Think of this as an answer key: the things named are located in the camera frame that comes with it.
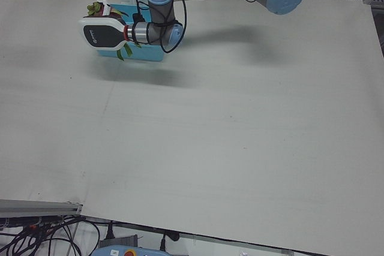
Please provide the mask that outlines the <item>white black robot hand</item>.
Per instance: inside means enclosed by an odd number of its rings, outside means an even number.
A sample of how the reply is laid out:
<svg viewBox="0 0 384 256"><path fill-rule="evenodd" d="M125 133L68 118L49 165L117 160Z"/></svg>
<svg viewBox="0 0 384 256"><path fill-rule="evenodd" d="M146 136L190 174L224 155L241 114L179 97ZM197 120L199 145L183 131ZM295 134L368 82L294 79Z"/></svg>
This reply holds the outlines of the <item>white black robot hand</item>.
<svg viewBox="0 0 384 256"><path fill-rule="evenodd" d="M128 14L108 0L96 0L87 6L87 15L78 21L79 31L91 47L117 51L129 41L124 16Z"/></svg>

